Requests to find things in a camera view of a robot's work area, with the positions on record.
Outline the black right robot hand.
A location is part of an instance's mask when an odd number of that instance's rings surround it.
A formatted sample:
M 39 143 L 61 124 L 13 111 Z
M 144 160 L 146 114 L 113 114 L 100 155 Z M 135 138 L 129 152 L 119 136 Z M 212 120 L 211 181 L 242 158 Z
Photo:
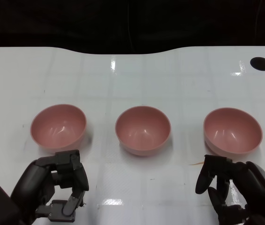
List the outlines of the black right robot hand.
M 228 206 L 225 202 L 231 181 L 246 200 L 244 208 L 239 204 Z M 257 164 L 234 163 L 227 157 L 205 155 L 195 193 L 205 191 L 219 224 L 265 225 L 265 171 Z

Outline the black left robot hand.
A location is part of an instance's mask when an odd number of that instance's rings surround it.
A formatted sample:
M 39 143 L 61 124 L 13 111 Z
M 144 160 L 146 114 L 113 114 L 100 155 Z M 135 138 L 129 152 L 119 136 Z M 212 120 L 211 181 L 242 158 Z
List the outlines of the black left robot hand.
M 55 187 L 70 188 L 68 200 L 52 200 Z M 19 207 L 22 220 L 31 225 L 37 218 L 73 223 L 76 209 L 83 206 L 88 178 L 79 150 L 61 151 L 32 161 L 17 182 L 11 200 Z

